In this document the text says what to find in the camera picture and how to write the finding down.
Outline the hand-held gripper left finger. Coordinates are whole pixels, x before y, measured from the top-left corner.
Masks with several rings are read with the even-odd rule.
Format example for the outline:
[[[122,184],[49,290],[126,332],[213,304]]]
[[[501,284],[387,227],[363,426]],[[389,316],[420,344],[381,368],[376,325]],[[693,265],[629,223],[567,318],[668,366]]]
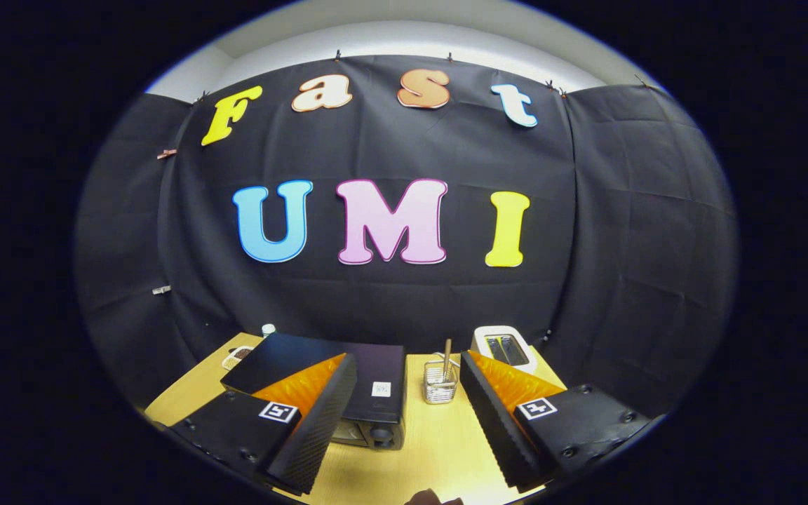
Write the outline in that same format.
[[[356,378],[355,357],[341,353],[254,394],[228,389],[169,438],[244,483],[308,494]]]

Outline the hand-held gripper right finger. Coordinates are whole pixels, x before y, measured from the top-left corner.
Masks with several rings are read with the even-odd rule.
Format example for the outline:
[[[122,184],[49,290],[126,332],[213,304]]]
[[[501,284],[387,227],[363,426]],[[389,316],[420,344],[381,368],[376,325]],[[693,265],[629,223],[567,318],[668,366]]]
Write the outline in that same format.
[[[520,492],[587,476],[654,424],[597,386],[556,386],[475,351],[462,352],[459,381],[504,482]]]

